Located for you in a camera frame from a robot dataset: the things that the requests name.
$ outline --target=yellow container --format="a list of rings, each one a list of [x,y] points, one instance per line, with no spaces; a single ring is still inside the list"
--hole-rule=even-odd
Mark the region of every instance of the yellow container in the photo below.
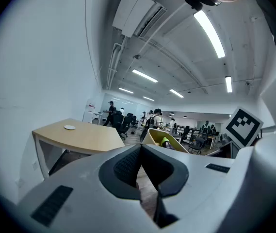
[[[153,144],[161,143],[162,139],[166,137],[169,140],[171,146],[176,150],[184,153],[189,153],[175,138],[173,138],[167,132],[156,130],[156,129],[148,129],[147,134],[142,142],[142,144]]]

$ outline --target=office chair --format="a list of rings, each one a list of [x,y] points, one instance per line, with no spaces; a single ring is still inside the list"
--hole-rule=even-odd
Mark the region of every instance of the office chair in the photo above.
[[[187,134],[190,132],[190,127],[186,127],[183,134],[182,134],[182,138],[181,138],[181,143],[183,142],[183,140],[187,139]]]
[[[124,121],[123,121],[122,125],[119,127],[119,129],[116,129],[117,132],[118,132],[118,134],[119,134],[119,136],[121,138],[124,138],[124,140],[125,140],[125,137],[123,137],[121,134],[124,134],[126,137],[128,137],[127,131],[128,131],[128,129],[130,127],[130,123],[131,122],[132,122],[132,117],[126,116],[124,118]]]
[[[136,121],[136,119],[137,119],[137,117],[136,116],[133,116],[132,117],[132,122],[131,122],[131,126],[132,127],[135,127],[135,128],[137,128],[137,124],[138,124],[138,122]]]
[[[197,137],[195,142],[190,144],[188,151],[190,151],[190,149],[192,149],[191,153],[193,153],[193,150],[194,150],[194,152],[196,154],[201,155],[201,149],[202,149],[202,146],[204,145],[204,143],[205,143],[205,140],[203,138]]]
[[[116,111],[115,114],[113,114],[113,128],[119,129],[120,126],[122,125],[124,120],[124,116],[122,115],[122,113],[120,111]]]

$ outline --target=wooden floor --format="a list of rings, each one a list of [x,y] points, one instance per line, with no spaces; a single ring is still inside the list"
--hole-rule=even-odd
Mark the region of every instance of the wooden floor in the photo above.
[[[142,130],[138,130],[134,127],[130,127],[130,129],[128,130],[128,137],[126,137],[126,139],[122,139],[124,144],[126,146],[129,145],[135,145],[140,143],[140,134],[141,134]],[[189,145],[186,143],[182,143],[182,145],[185,147],[186,150],[188,150]],[[209,154],[211,152],[216,151],[218,148],[213,148],[213,149],[209,149],[210,147],[207,145],[205,148],[203,148],[201,155],[206,155]],[[65,165],[67,165],[68,163],[75,161],[77,159],[80,158],[85,158],[87,157],[87,154],[80,154],[80,153],[76,153],[76,152],[70,152],[67,153],[63,156],[63,158],[61,159],[61,161],[58,162],[54,173],[63,168]],[[138,175],[137,175],[137,183],[139,185],[139,190],[141,193],[141,206],[143,207],[143,209],[147,212],[147,214],[153,218],[154,214],[155,214],[155,209],[156,209],[156,201],[157,201],[157,190],[155,189],[155,187],[153,186],[151,180],[148,178],[147,174],[145,173],[144,169],[141,167]]]

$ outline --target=person in black shirt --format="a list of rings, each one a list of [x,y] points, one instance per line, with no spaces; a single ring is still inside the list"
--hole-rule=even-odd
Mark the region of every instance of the person in black shirt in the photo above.
[[[103,124],[103,126],[107,126],[109,124],[109,122],[111,122],[112,126],[113,126],[113,112],[114,112],[114,103],[113,101],[110,101],[110,108],[108,111],[105,111],[105,112],[108,112],[109,115],[108,115],[108,118],[105,122],[105,124]]]

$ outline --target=ceiling light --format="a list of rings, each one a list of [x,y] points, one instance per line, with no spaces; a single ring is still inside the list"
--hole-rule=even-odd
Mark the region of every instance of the ceiling light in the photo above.
[[[136,69],[132,70],[132,72],[134,72],[134,73],[136,73],[136,74],[138,74],[138,75],[140,75],[140,76],[142,76],[142,77],[144,77],[144,78],[146,78],[146,79],[148,79],[148,80],[151,80],[151,81],[153,81],[153,82],[155,82],[155,83],[158,82],[158,80],[153,79],[153,78],[151,78],[150,76],[147,76],[146,74],[137,71]]]
[[[147,97],[143,97],[143,98],[148,99],[148,100],[151,100],[151,101],[154,101],[153,99],[149,99],[149,98],[147,98]]]
[[[226,80],[226,86],[227,86],[227,92],[233,92],[232,83],[231,83],[231,76],[225,77]]]
[[[171,91],[172,93],[176,94],[180,98],[184,98],[184,96],[182,96],[180,93],[176,92],[174,89],[170,89],[169,91]]]
[[[208,35],[208,37],[216,51],[217,57],[219,57],[219,58],[225,57],[225,52],[224,52],[222,43],[220,41],[220,38],[217,35],[209,18],[206,16],[205,12],[203,12],[201,10],[201,11],[195,13],[194,17],[196,18],[196,20],[199,22],[199,24],[202,26],[202,28]]]
[[[122,90],[122,91],[127,91],[127,92],[129,92],[129,93],[133,93],[132,91],[128,91],[128,90],[125,90],[125,89],[123,89],[123,88],[119,88],[120,90]]]

